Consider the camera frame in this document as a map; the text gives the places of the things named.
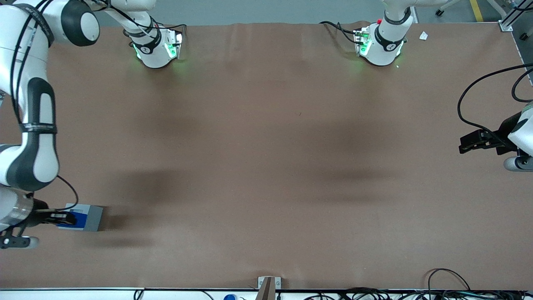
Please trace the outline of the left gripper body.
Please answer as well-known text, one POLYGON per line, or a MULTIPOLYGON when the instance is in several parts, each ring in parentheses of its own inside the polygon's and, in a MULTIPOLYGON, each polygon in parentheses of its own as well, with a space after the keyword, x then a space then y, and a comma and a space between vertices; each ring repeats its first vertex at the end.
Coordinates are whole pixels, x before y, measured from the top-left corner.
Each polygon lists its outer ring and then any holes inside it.
POLYGON ((518 152, 521 156, 533 155, 533 105, 526 104, 521 112, 506 118, 495 131, 499 139, 489 142, 498 155, 518 152))

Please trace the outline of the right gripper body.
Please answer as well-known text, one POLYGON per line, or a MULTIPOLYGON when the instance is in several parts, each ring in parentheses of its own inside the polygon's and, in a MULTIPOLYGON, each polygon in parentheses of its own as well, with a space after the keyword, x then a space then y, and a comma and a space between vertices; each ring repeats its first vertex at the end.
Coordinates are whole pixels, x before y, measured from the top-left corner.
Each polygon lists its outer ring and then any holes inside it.
POLYGON ((39 199, 32 199, 33 207, 28 217, 25 219, 25 226, 27 228, 35 227, 40 224, 52 224, 50 219, 50 212, 42 212, 41 210, 48 209, 48 204, 39 199))

